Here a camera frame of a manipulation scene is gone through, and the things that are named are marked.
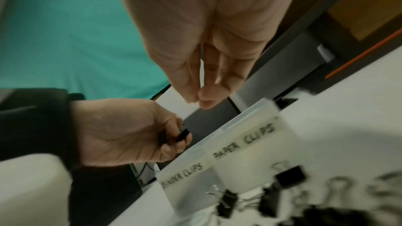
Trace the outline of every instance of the orange pencil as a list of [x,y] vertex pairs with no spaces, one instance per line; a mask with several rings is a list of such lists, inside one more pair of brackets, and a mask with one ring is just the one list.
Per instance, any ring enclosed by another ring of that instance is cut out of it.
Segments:
[[396,32],[394,32],[393,34],[391,34],[390,36],[386,37],[384,40],[378,42],[377,44],[375,44],[374,46],[372,46],[371,48],[369,48],[368,50],[366,50],[365,52],[363,52],[362,54],[358,55],[357,57],[355,57],[354,59],[350,60],[348,63],[344,64],[343,66],[339,67],[338,69],[336,69],[335,71],[333,71],[332,73],[328,74],[327,76],[325,76],[326,79],[334,76],[335,74],[339,73],[340,71],[346,69],[348,66],[352,65],[353,63],[357,62],[358,60],[364,58],[365,56],[367,56],[369,53],[373,52],[374,50],[378,49],[379,47],[383,46],[384,44],[386,44],[387,42],[389,42],[390,40],[394,39],[395,37],[397,37],[398,35],[402,34],[402,28],[400,28],[399,30],[397,30]]

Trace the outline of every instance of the green cloth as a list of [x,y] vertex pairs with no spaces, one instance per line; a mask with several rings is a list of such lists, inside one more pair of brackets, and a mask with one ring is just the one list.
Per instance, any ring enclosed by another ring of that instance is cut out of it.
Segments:
[[121,0],[10,0],[0,87],[57,87],[87,99],[151,98],[169,84]]

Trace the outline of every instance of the black sleeve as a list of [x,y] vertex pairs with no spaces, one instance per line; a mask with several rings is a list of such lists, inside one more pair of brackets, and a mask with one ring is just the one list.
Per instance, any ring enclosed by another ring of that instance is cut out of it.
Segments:
[[80,165],[70,99],[62,89],[0,90],[0,161],[54,154],[68,170]]

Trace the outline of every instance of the wooden surface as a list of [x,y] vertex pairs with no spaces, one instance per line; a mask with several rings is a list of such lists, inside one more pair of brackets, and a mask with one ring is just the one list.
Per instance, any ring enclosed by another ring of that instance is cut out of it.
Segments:
[[362,40],[401,14],[402,0],[339,0],[328,13]]

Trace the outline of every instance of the human hand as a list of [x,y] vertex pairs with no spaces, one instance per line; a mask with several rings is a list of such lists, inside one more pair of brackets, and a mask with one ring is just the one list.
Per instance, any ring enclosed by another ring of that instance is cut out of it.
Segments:
[[[123,0],[150,58],[189,102],[214,107],[238,90],[291,0]],[[200,88],[200,45],[204,86]]]
[[[183,120],[152,100],[105,99],[72,102],[81,162],[86,166],[117,166],[132,162],[164,162],[189,145],[175,142]],[[159,145],[166,131],[168,144]]]

